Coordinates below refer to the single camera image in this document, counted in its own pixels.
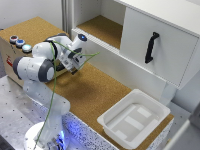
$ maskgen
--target white cabinet door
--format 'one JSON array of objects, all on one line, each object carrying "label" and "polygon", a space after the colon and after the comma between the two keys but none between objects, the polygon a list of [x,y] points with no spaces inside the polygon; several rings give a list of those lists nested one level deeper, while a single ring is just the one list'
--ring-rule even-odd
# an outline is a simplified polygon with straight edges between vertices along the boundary
[{"label": "white cabinet door", "polygon": [[[153,60],[146,64],[153,32],[160,36],[154,40]],[[179,86],[197,41],[191,34],[127,8],[120,54]]]}]

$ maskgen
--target white robotic arm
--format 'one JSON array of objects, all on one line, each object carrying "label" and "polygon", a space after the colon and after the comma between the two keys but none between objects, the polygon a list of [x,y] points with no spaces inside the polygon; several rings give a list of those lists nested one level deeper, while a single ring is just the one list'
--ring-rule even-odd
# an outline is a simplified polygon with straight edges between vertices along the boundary
[{"label": "white robotic arm", "polygon": [[[87,38],[82,34],[79,34],[72,42],[65,34],[61,33],[36,44],[32,50],[33,58],[19,57],[15,59],[13,70],[19,79],[24,80],[23,90],[26,94],[33,101],[49,108],[53,92],[42,82],[49,82],[54,76],[54,56],[55,60],[60,60],[61,62],[58,67],[59,70],[66,68],[74,74],[86,61],[86,57],[81,55],[82,47],[86,41]],[[36,150],[66,149],[64,140],[61,144],[55,141],[63,131],[62,115],[68,113],[69,109],[69,101],[55,93],[51,112],[41,132]],[[30,144],[28,143],[25,146],[25,150],[28,147],[29,150],[35,149],[35,145],[32,143],[30,141]]]}]

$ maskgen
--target brown work surface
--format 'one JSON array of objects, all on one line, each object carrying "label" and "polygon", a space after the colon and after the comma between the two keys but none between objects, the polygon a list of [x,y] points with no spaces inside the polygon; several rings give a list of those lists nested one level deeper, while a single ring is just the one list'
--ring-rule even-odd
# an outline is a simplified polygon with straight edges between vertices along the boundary
[{"label": "brown work surface", "polygon": [[[53,89],[53,81],[47,85]],[[123,148],[105,134],[97,118],[129,92],[131,89],[88,63],[74,76],[66,72],[57,78],[56,93],[70,101],[70,111],[120,150]],[[137,150],[148,148],[172,119],[173,116],[169,115]]]},{"label": "brown work surface", "polygon": [[25,40],[26,44],[29,44],[33,47],[35,44],[38,44],[44,41],[46,38],[58,33],[65,32],[43,20],[42,18],[35,17],[5,30],[1,30],[0,36],[7,42],[10,42],[10,37],[12,35],[17,35],[19,39]]},{"label": "brown work surface", "polygon": [[83,31],[120,49],[123,26],[103,16],[98,16],[77,26]]}]

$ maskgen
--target cabinet handle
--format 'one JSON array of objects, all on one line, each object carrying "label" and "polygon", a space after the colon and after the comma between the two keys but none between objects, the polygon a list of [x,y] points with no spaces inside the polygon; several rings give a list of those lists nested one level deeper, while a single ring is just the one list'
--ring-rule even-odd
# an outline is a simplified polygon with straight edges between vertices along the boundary
[{"label": "cabinet handle", "polygon": [[151,57],[151,53],[153,50],[153,45],[154,45],[154,40],[157,39],[160,35],[156,32],[153,32],[153,36],[151,37],[150,41],[149,41],[149,45],[147,48],[147,53],[146,53],[146,57],[145,57],[145,63],[148,64],[149,62],[151,62],[153,60],[153,57]]}]

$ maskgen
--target white plastic bin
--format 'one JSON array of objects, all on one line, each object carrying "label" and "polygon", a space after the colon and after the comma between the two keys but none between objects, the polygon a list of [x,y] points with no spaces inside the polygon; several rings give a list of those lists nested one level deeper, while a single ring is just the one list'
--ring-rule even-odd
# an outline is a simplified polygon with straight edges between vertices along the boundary
[{"label": "white plastic bin", "polygon": [[166,106],[140,90],[133,90],[97,120],[118,144],[135,149],[169,113]]}]

